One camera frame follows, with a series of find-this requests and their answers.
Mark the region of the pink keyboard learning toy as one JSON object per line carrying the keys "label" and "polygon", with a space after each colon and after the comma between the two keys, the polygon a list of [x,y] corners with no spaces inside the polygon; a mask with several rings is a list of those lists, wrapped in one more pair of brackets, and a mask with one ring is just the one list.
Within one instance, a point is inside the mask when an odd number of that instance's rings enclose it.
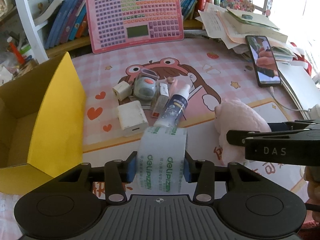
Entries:
{"label": "pink keyboard learning toy", "polygon": [[95,54],[184,38],[180,0],[86,0]]}

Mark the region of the pink plush toy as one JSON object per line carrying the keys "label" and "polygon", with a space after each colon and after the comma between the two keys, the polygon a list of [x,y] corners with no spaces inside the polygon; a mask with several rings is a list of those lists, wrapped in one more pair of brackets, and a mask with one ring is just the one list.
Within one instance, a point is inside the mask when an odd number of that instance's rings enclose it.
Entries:
{"label": "pink plush toy", "polygon": [[268,123],[251,107],[239,99],[223,99],[215,107],[215,128],[222,148],[221,161],[244,163],[245,149],[242,142],[249,132],[271,132]]}

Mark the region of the clear packing tape roll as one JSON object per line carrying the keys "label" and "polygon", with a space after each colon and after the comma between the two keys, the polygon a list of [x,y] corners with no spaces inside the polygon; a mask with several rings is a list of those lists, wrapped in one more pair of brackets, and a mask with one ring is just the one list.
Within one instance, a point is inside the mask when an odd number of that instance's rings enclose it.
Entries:
{"label": "clear packing tape roll", "polygon": [[185,128],[147,128],[137,152],[140,190],[146,194],[179,194],[186,146]]}

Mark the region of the yellow cardboard box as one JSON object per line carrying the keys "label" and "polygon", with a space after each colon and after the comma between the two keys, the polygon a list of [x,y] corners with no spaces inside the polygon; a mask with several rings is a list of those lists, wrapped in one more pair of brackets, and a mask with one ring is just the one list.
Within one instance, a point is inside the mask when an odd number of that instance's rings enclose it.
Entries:
{"label": "yellow cardboard box", "polygon": [[23,195],[82,161],[86,94],[68,53],[1,86],[1,192]]}

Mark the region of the small white charger cube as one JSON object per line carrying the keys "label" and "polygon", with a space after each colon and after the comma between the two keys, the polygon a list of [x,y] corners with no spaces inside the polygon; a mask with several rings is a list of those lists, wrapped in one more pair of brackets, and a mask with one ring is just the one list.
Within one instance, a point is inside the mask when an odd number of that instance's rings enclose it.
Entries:
{"label": "small white charger cube", "polygon": [[131,85],[126,81],[121,81],[120,83],[115,85],[112,90],[116,98],[119,101],[123,101],[131,95],[132,88]]}

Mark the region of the white blue spray bottle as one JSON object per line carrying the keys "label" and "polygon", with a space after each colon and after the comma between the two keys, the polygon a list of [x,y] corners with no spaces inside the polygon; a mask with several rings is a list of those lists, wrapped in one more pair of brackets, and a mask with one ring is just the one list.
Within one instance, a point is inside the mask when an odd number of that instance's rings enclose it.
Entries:
{"label": "white blue spray bottle", "polygon": [[178,92],[173,94],[159,115],[154,127],[177,127],[188,105],[189,91],[191,86],[184,85]]}

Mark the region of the large white charger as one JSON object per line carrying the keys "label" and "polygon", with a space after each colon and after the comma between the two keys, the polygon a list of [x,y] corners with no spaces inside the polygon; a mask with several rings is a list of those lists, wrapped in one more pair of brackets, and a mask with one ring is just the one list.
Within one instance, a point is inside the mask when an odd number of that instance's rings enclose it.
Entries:
{"label": "large white charger", "polygon": [[149,127],[144,110],[138,100],[118,106],[117,111],[124,137],[143,133]]}

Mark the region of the row of blue books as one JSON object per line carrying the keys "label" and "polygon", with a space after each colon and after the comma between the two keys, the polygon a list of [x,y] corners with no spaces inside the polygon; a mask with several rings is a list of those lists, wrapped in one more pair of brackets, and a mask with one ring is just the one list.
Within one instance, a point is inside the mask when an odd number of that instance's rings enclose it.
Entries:
{"label": "row of blue books", "polygon": [[85,15],[86,0],[63,0],[44,43],[45,50],[74,40]]}

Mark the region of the red pen in cup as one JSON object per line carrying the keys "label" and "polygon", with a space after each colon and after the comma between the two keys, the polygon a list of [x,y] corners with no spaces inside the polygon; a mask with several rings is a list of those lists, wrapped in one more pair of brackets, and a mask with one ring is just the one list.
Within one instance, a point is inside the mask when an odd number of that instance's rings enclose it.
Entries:
{"label": "red pen in cup", "polygon": [[9,36],[7,38],[7,42],[9,44],[13,54],[16,56],[16,59],[17,59],[18,63],[21,64],[21,65],[25,64],[25,59],[23,58],[23,56],[21,55],[21,53],[19,52],[19,50],[15,46],[15,44],[13,42],[13,38],[11,36]]}

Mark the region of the grey timer gadget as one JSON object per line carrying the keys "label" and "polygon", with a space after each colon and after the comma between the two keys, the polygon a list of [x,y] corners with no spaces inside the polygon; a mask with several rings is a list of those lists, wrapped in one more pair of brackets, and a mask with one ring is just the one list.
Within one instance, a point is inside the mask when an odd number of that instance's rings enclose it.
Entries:
{"label": "grey timer gadget", "polygon": [[134,81],[133,94],[143,101],[151,101],[156,93],[156,81],[159,76],[149,69],[142,69]]}

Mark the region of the small red white box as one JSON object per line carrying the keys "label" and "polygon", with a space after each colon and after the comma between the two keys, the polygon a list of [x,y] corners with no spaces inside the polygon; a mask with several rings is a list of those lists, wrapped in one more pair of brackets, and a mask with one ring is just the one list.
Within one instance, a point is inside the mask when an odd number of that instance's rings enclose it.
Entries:
{"label": "small red white box", "polygon": [[152,113],[151,116],[153,118],[158,118],[161,112],[163,111],[164,107],[166,106],[169,97],[166,95],[159,95],[155,100],[152,101]]}

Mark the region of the black smartphone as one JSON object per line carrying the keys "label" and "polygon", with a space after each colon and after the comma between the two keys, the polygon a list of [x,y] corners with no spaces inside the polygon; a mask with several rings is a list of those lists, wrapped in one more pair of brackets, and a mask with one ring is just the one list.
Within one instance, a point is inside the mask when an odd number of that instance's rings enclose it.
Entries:
{"label": "black smartphone", "polygon": [[267,37],[247,35],[245,40],[252,58],[258,86],[261,88],[280,86],[281,79],[277,62]]}

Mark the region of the stack of papers and books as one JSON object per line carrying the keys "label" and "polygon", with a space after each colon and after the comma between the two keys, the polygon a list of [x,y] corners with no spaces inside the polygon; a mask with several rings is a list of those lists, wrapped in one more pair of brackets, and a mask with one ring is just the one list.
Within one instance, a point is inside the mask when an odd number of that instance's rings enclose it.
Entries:
{"label": "stack of papers and books", "polygon": [[258,58],[259,48],[271,46],[282,85],[305,119],[319,118],[319,88],[311,77],[304,50],[290,44],[287,36],[263,15],[222,8],[211,3],[199,12],[208,37],[221,39],[228,49]]}

